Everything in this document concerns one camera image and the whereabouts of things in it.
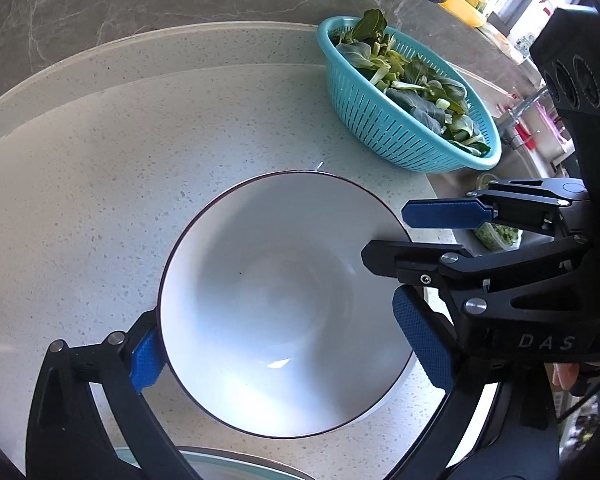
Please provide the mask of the person's right hand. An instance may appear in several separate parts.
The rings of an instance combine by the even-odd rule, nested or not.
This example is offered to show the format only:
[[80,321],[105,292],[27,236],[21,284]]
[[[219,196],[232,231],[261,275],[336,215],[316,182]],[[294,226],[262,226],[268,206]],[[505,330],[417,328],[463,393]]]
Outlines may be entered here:
[[595,367],[591,364],[554,363],[550,382],[554,391],[569,391],[574,396],[584,396],[591,387]]

